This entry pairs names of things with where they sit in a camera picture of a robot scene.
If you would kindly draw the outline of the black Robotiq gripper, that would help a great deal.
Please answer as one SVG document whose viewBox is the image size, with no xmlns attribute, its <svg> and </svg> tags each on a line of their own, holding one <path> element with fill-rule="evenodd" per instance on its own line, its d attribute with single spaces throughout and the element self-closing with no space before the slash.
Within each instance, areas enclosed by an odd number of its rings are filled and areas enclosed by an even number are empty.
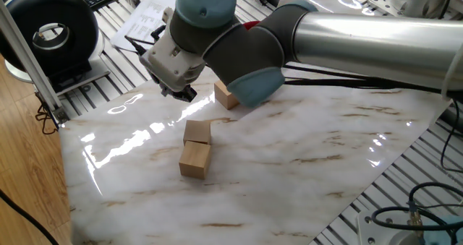
<svg viewBox="0 0 463 245">
<path fill-rule="evenodd" d="M 197 96 L 196 90 L 193 89 L 190 85 L 187 85 L 183 90 L 180 90 L 179 92 L 175 92 L 171 88 L 166 86 L 162 81 L 160 81 L 160 79 L 157 78 L 157 76 L 154 75 L 152 72 L 148 71 L 148 73 L 151 79 L 161 88 L 161 94 L 164 96 L 171 95 L 173 98 L 177 100 L 181 100 L 188 103 L 191 103 Z"/>
</svg>

